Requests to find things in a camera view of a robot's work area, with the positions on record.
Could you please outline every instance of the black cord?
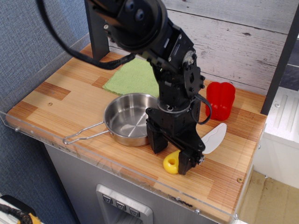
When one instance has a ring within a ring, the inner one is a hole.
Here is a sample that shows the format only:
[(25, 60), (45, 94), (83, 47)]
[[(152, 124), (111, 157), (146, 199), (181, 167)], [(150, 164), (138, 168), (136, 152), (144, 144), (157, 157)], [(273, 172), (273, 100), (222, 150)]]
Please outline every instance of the black cord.
[(51, 35), (54, 37), (54, 39), (59, 43), (59, 45), (68, 53), (70, 54), (71, 56), (81, 60), (81, 61), (84, 61), (84, 62), (87, 62), (89, 64), (92, 64), (98, 68), (101, 68), (101, 69), (106, 69), (106, 70), (113, 70), (115, 68), (117, 68), (118, 66), (122, 65), (122, 64), (125, 64), (131, 60), (133, 60), (135, 58), (135, 55), (136, 54), (129, 54), (127, 56), (124, 56), (122, 57), (121, 59), (119, 60), (115, 60), (115, 61), (111, 61), (111, 62), (107, 62), (107, 63), (103, 63), (103, 62), (99, 62), (97, 60), (94, 60), (93, 58), (87, 56), (87, 55), (84, 55), (78, 51), (75, 51), (71, 48), (69, 48), (60, 38), (59, 36), (57, 35), (56, 31), (54, 30), (48, 16), (47, 16), (47, 12), (46, 12), (46, 8), (45, 8), (45, 5), (44, 5), (44, 1), (43, 0), (36, 0), (36, 3), (37, 3), (37, 6), (38, 6), (38, 9), (39, 9), (39, 12), (41, 14), (41, 17), (43, 19), (43, 22), (45, 23), (47, 29), (49, 30), (49, 32), (51, 33)]
[(192, 116), (193, 120), (195, 120), (195, 122), (196, 122), (197, 124), (199, 124), (199, 125), (204, 125), (205, 123), (207, 123), (207, 122), (210, 120), (210, 118), (211, 118), (211, 116), (212, 116), (212, 107), (211, 107), (210, 102), (209, 102), (206, 98), (204, 98), (202, 95), (196, 94), (196, 95), (195, 95), (195, 98), (198, 99), (199, 101), (203, 102), (203, 103), (204, 103), (205, 105), (207, 105), (207, 106), (209, 107), (209, 109), (210, 109), (210, 114), (209, 114), (209, 116), (208, 116), (204, 121), (199, 122), (199, 121), (197, 121), (197, 120), (195, 119), (195, 117), (194, 117), (194, 115), (193, 115), (192, 108), (190, 108), (190, 110), (191, 110), (190, 113), (191, 113), (191, 116)]
[(0, 211), (16, 217), (21, 224), (33, 224), (32, 219), (27, 212), (11, 208), (4, 204), (0, 204)]

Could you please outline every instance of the green towel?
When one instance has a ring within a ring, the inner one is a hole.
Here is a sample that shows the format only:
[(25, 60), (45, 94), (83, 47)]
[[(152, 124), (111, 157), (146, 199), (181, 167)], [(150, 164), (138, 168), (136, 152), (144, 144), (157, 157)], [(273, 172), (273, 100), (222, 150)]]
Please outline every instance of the green towel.
[(118, 95), (139, 92), (159, 96), (158, 83), (150, 63), (138, 58), (124, 64), (103, 89)]

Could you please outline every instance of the red bell pepper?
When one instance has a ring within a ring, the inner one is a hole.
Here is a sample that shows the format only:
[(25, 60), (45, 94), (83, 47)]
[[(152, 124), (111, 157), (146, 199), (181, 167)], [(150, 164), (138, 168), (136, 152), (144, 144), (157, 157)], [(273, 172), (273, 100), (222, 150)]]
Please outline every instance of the red bell pepper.
[[(206, 89), (206, 99), (212, 107), (211, 119), (226, 120), (235, 99), (235, 87), (230, 83), (212, 82)], [(206, 115), (209, 114), (210, 110), (206, 106)]]

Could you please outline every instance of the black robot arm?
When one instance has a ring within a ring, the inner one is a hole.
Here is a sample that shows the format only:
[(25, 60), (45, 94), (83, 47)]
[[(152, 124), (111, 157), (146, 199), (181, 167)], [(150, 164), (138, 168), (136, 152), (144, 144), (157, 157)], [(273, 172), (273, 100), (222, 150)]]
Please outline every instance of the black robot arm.
[(160, 0), (89, 1), (106, 20), (108, 36), (153, 67), (159, 98), (158, 109), (146, 110), (149, 141), (154, 153), (167, 147), (168, 142), (178, 147), (179, 173), (186, 174), (204, 160), (205, 150), (196, 131), (202, 101), (198, 92), (204, 88), (205, 78), (196, 65), (192, 41), (171, 22)]

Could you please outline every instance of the table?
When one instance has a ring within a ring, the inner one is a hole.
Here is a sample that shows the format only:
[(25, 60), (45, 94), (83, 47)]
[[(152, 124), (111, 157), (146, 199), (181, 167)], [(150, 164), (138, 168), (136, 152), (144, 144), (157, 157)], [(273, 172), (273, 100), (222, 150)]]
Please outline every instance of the table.
[[(91, 46), (82, 50), (91, 56)], [(110, 52), (103, 61), (121, 56)], [(250, 174), (251, 162), (262, 134), (266, 116), (260, 114), (265, 96), (236, 90), (220, 146), (207, 154), (204, 163), (186, 175), (171, 175), (163, 168), (163, 159), (177, 150), (173, 145), (154, 154), (149, 145), (127, 147), (116, 143), (107, 133), (90, 140), (64, 145), (62, 138), (103, 120), (104, 110), (117, 95), (102, 89), (116, 70), (102, 70), (72, 58), (6, 116), (9, 125), (101, 169), (113, 172), (149, 191), (159, 193), (190, 210), (219, 223), (229, 223), (237, 213), (241, 193)], [(205, 89), (200, 91), (206, 96)], [(202, 104), (201, 119), (206, 117)], [(220, 122), (211, 120), (197, 126), (204, 136)], [(82, 136), (107, 129), (100, 126)]]

